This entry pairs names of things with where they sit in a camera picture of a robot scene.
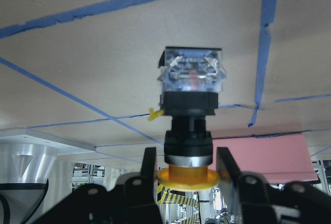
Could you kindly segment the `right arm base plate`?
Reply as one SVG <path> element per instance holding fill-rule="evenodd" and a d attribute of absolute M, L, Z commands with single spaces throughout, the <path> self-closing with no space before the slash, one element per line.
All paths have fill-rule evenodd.
<path fill-rule="evenodd" d="M 1 144 L 7 143 L 49 146 L 57 149 L 58 155 L 96 152 L 96 148 L 91 144 L 85 144 L 78 141 L 65 139 L 29 128 L 2 129 Z"/>

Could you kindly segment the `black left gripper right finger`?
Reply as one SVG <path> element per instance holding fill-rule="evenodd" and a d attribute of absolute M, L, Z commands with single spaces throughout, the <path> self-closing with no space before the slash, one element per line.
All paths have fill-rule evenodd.
<path fill-rule="evenodd" d="M 227 147 L 216 148 L 216 171 L 219 187 L 228 208 L 261 203 L 261 175 L 242 172 Z"/>

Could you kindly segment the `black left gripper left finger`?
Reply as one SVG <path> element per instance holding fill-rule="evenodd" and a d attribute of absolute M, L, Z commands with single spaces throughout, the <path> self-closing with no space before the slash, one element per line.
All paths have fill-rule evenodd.
<path fill-rule="evenodd" d="M 124 193 L 129 207 L 155 205 L 156 162 L 156 148 L 147 147 L 144 151 L 140 172 L 136 175 L 131 175 L 124 183 Z"/>

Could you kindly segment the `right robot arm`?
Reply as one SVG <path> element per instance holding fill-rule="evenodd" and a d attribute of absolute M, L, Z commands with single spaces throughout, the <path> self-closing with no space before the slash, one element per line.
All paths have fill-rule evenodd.
<path fill-rule="evenodd" d="M 1 223 L 29 223 L 49 189 L 57 149 L 37 144 L 1 144 Z"/>

